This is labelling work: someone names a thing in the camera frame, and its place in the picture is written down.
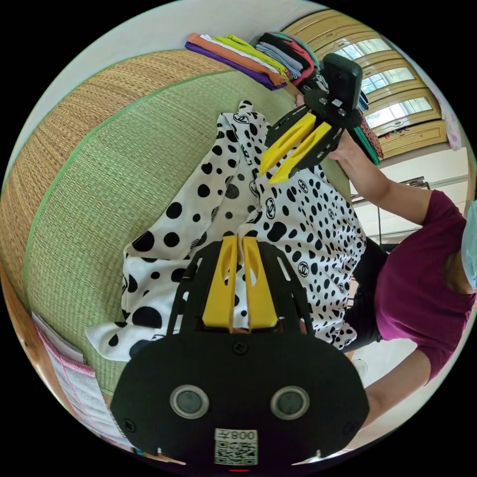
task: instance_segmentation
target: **purple cloth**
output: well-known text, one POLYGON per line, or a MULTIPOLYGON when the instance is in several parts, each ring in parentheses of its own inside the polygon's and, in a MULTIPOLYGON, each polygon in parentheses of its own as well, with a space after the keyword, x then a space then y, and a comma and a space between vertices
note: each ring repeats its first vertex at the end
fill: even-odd
POLYGON ((264 85, 266 88, 268 88, 271 91, 274 91, 276 89, 281 89, 286 86, 285 83, 275 86, 270 78, 265 74, 265 73, 259 73, 257 71, 252 71, 249 68, 246 68, 245 66, 239 65, 238 63, 235 63, 231 60, 228 60, 227 58, 223 58, 222 56, 217 55, 216 53, 212 53, 200 46, 194 45, 193 43, 187 42, 185 44, 185 47, 190 50, 194 51, 196 53, 200 53, 201 55, 207 56, 209 58, 212 58, 214 60, 220 61, 221 63, 225 63, 226 65, 231 66, 232 68, 235 68, 236 70, 245 73, 247 76, 250 76, 253 78, 255 81, 259 82, 260 84, 264 85))
POLYGON ((402 241, 382 268, 374 304, 384 340, 408 338, 431 362, 434 378, 457 348, 476 295, 447 287, 446 257, 461 248, 466 220, 454 203, 434 190, 421 229, 402 241))

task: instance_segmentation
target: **window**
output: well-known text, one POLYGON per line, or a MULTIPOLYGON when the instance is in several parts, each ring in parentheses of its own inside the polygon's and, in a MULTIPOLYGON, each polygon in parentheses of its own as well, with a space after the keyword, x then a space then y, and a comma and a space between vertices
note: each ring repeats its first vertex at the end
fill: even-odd
POLYGON ((377 128, 394 120, 405 118, 406 116, 422 111, 429 111, 430 109, 432 109, 432 106, 426 98, 410 99, 375 111, 366 116, 366 121, 370 128, 377 128))
POLYGON ((376 75, 364 78, 361 83, 361 89, 365 94, 372 93, 379 88, 384 88, 389 84, 398 83, 400 81, 413 80, 414 75, 408 68, 395 68, 393 70, 384 71, 376 75))
POLYGON ((381 38, 373 38, 371 40, 358 41, 358 43, 353 45, 345 46, 344 48, 335 51, 335 53, 354 61, 362 56, 390 49, 391 47, 381 38))

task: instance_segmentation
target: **orange cloth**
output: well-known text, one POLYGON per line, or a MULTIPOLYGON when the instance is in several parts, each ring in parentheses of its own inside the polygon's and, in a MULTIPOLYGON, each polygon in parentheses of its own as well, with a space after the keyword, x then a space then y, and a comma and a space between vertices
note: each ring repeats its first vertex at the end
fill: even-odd
POLYGON ((228 48, 223 48, 215 43, 204 40, 200 37, 198 33, 192 33, 187 39, 187 41, 204 48, 204 50, 208 50, 212 53, 215 53, 222 58, 227 58, 234 63, 245 66, 249 70, 256 71, 257 73, 265 73, 275 86, 279 86, 283 83, 286 83, 285 79, 280 74, 273 73, 260 63, 251 60, 250 58, 246 58, 245 56, 239 55, 238 53, 235 53, 228 48))

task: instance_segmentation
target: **woven straw mat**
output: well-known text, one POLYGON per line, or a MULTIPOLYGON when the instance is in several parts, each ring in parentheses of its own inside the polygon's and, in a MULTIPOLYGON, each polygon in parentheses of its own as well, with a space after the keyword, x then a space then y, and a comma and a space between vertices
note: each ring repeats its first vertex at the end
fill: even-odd
POLYGON ((0 201, 0 260, 24 303, 23 262, 33 218, 46 190, 86 134, 158 88, 230 70, 188 50, 130 58, 82 83, 42 120, 21 150, 0 201))
POLYGON ((35 218, 25 260, 33 310, 78 347, 102 391, 124 363, 104 360, 84 329, 123 320, 124 246, 150 227, 212 147, 221 112, 242 99, 274 123, 294 106, 232 71, 197 77, 138 101, 82 141, 35 218))

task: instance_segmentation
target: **green mat edge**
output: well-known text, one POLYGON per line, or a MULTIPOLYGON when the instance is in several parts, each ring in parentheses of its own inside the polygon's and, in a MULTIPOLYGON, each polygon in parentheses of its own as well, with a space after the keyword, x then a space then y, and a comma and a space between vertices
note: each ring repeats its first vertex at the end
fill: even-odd
POLYGON ((82 140, 81 142, 75 147, 75 150, 71 153, 70 157, 65 161, 63 166, 61 167, 60 171, 56 175, 56 177, 53 179, 53 182, 50 184, 48 187, 47 191, 45 192, 45 195, 43 196, 43 199, 40 202, 40 205, 38 207, 38 210, 35 213, 35 216, 33 218, 31 228, 30 228, 30 233, 28 234, 28 241, 26 244, 26 251, 25 251, 25 260, 23 262, 23 294, 24 294, 24 299, 25 299, 25 306, 27 309, 30 309, 30 300, 28 297, 28 262, 30 259, 30 254, 31 254, 31 244, 33 242, 33 238, 35 235, 36 231, 36 226, 38 225, 38 222, 40 220, 40 217, 43 213, 43 209, 48 203, 48 200, 50 198, 50 195, 53 193, 55 190, 58 182, 62 179, 63 175, 66 173, 70 165, 74 162, 76 159, 77 155, 79 152, 83 149, 83 147, 86 145, 88 140, 95 135, 98 131, 100 131, 102 128, 107 126, 109 123, 115 121, 117 118, 123 116, 126 114, 128 111, 131 109, 137 107, 141 103, 149 100, 150 98, 157 96, 158 94, 162 93, 163 91, 173 87, 177 86, 179 84, 185 84, 191 81, 195 81, 198 78, 206 78, 206 77, 211 77, 211 76, 216 76, 216 75, 223 75, 227 73, 236 73, 236 71, 218 71, 218 72, 213 72, 213 73, 204 73, 202 75, 197 75, 192 78, 184 79, 182 81, 176 81, 174 83, 168 84, 167 86, 163 86, 162 88, 159 88, 152 93, 147 94, 146 96, 143 96, 142 98, 137 99, 136 101, 132 102, 128 106, 124 107, 117 113, 115 113, 113 116, 109 117, 105 121, 103 121, 101 124, 96 126, 94 129, 92 129, 82 140))

